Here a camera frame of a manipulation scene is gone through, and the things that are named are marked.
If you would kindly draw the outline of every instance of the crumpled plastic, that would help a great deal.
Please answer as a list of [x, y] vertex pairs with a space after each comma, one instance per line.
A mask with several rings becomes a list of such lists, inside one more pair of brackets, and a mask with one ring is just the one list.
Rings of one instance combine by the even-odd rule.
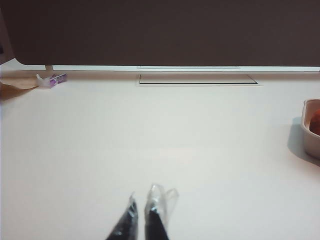
[[169, 240], [168, 222], [178, 198], [175, 188], [165, 192], [161, 185], [151, 186], [144, 209], [145, 240]]
[[106, 240], [137, 240], [138, 209], [131, 196], [128, 207]]

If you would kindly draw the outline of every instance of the wrapped object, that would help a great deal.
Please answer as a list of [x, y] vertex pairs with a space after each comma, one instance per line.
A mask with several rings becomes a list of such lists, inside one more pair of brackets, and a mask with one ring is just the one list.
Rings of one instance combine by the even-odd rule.
[[178, 197], [179, 194], [175, 188], [165, 192], [161, 185], [151, 186], [144, 209], [145, 240], [169, 240], [168, 221]]
[[131, 196], [128, 207], [106, 240], [137, 240], [138, 209]]
[[61, 75], [52, 75], [46, 78], [41, 78], [39, 74], [36, 75], [36, 82], [38, 86], [45, 87], [45, 88], [52, 88], [57, 84], [63, 83], [67, 81], [67, 74]]

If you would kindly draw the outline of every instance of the bowl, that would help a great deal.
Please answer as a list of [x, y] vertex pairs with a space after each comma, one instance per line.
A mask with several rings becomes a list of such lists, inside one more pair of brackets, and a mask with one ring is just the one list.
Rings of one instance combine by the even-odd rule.
[[310, 121], [317, 110], [320, 109], [320, 99], [308, 99], [304, 101], [301, 118], [303, 129], [303, 144], [307, 154], [320, 159], [320, 136], [311, 132]]

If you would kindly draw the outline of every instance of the white table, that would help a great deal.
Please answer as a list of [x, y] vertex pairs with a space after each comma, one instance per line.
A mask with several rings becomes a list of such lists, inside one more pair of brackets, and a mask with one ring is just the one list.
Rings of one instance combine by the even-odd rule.
[[1, 103], [1, 239], [104, 240], [134, 191], [178, 189], [171, 240], [318, 240], [320, 161], [302, 146], [319, 74], [262, 86], [141, 87], [69, 72]]

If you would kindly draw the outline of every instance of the dark wall panel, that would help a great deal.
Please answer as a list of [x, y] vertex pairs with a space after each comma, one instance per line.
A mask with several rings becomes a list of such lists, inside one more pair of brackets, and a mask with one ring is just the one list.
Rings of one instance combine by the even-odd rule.
[[320, 66], [320, 1], [1, 0], [24, 64]]

